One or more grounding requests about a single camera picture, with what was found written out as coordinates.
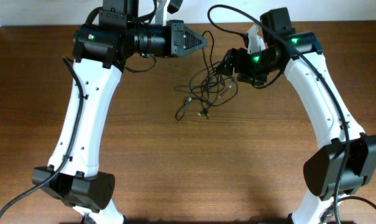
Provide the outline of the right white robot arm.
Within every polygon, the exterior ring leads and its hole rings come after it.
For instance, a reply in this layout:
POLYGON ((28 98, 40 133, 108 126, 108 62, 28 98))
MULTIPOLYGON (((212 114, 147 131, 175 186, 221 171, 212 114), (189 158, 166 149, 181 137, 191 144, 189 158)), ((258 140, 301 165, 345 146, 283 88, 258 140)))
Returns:
POLYGON ((314 129, 317 152, 303 166, 307 190, 287 223, 339 223, 339 204, 355 200, 376 169, 376 135, 368 135, 344 104, 312 32, 298 33, 288 9, 272 9, 230 49, 217 72, 262 89, 276 72, 293 85, 314 129))

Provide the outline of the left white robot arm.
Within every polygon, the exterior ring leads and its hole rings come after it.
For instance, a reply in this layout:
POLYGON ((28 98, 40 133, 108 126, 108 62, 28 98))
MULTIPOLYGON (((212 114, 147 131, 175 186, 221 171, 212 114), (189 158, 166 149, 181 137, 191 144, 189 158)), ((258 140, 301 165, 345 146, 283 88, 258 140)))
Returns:
POLYGON ((84 223, 123 223, 112 195, 115 177, 99 171, 99 148, 109 105, 126 61, 143 57, 184 57, 207 41, 181 20, 169 20, 180 1, 155 1, 138 14, 137 1, 107 0, 93 9, 73 36, 67 68, 73 87, 59 142, 48 164, 36 167, 32 182, 75 209, 84 223))

